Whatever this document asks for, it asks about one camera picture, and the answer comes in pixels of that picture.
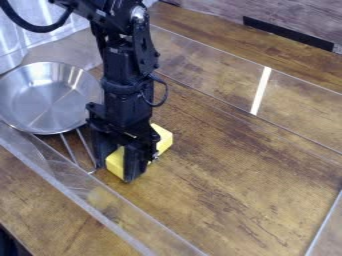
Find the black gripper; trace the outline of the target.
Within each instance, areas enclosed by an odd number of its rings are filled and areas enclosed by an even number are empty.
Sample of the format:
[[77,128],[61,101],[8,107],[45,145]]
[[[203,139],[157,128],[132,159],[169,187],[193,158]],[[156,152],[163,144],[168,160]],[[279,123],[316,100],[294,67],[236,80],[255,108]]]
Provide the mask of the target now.
[[160,106],[153,102],[153,82],[151,76],[124,83],[103,78],[103,102],[87,104],[96,167],[103,168],[105,158],[124,146],[125,183],[141,176],[157,157],[160,136],[149,124],[152,109]]

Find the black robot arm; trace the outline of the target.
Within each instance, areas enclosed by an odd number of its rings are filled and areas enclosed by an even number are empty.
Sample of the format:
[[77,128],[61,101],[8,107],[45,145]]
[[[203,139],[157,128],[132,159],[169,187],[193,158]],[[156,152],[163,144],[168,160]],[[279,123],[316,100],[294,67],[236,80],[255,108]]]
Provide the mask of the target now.
[[103,101],[88,103],[96,166],[123,153],[123,181],[132,182],[157,157],[160,135],[151,126],[153,70],[159,52],[149,33],[149,15],[141,0],[48,0],[89,21],[103,60]]

